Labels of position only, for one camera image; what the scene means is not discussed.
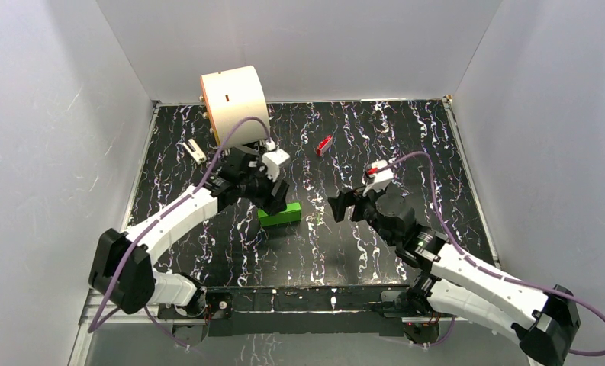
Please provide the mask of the green paper box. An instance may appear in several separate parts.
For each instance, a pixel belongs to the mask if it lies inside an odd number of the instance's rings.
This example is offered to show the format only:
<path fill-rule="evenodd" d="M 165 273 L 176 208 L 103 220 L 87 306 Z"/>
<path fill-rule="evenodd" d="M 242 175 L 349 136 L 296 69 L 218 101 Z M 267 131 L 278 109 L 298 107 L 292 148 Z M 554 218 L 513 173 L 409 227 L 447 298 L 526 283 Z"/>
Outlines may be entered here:
<path fill-rule="evenodd" d="M 258 210 L 258 220 L 262 227 L 278 226 L 301 220 L 301 204 L 294 202 L 287 204 L 282 212 L 269 215 L 264 210 Z"/>

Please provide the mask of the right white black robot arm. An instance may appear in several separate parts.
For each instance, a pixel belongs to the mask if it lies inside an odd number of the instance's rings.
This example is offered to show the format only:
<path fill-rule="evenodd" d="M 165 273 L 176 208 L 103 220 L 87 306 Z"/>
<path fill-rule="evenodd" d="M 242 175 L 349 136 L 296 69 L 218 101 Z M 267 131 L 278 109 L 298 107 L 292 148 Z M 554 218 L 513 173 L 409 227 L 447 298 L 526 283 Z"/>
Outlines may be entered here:
<path fill-rule="evenodd" d="M 571 292 L 520 286 L 515 278 L 460 254 L 444 233 L 417 222 L 408 197 L 394 191 L 343 189 L 328 203 L 336 222 L 364 220 L 401 261 L 420 270 L 405 292 L 387 291 L 373 310 L 386 317 L 446 313 L 477 323 L 516 343 L 541 365 L 562 365 L 580 328 Z"/>

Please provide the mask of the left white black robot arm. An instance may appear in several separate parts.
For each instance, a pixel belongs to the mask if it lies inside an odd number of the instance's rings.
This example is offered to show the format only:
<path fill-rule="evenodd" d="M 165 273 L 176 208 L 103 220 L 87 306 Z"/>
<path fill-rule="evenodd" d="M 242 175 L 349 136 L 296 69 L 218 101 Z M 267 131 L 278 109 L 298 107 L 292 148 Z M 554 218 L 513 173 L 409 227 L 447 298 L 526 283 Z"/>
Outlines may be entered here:
<path fill-rule="evenodd" d="M 159 212 L 125 230 L 102 233 L 88 284 L 126 314 L 162 304 L 200 316 L 207 308 L 206 287 L 188 274 L 159 272 L 155 264 L 185 234 L 241 199 L 269 215 L 284 211 L 289 185 L 282 170 L 289 162 L 280 148 L 231 148 L 221 162 L 211 162 L 200 183 Z"/>

